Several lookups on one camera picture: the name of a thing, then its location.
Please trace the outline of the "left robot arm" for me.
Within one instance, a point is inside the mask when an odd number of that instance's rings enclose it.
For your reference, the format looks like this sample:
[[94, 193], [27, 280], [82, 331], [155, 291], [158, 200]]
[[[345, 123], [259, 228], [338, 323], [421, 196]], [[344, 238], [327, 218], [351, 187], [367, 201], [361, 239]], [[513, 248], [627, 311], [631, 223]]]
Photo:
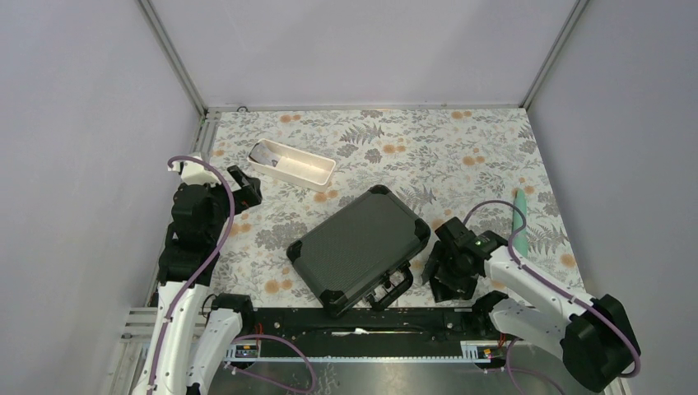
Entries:
[[134, 394], [207, 394], [233, 339], [255, 327], [249, 296], [221, 293], [199, 340], [193, 339], [232, 221], [261, 203], [260, 181], [237, 165], [227, 168], [236, 191], [198, 163], [184, 162], [178, 172], [182, 182], [158, 261], [156, 321]]

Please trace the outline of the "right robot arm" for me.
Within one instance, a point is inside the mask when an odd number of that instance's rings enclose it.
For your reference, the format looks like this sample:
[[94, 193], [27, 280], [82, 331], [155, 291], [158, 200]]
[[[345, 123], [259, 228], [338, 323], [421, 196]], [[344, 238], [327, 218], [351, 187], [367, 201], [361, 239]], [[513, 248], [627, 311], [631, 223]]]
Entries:
[[637, 372], [640, 347], [626, 310], [547, 275], [492, 231], [476, 235], [454, 217], [439, 228], [422, 273], [437, 302], [471, 300], [473, 331], [519, 337], [559, 358], [569, 374], [600, 393]]

